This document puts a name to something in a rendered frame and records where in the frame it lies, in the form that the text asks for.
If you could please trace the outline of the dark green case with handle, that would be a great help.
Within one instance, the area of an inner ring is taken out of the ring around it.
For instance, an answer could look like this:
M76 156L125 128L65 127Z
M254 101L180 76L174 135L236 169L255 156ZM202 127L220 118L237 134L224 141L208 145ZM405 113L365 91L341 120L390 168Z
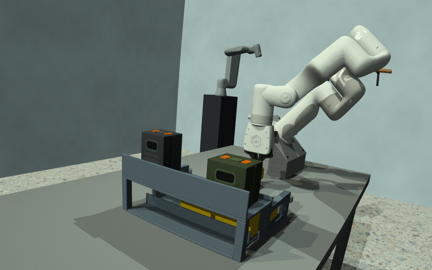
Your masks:
M263 161L233 154L207 160L206 179L250 191L249 206L259 199Z

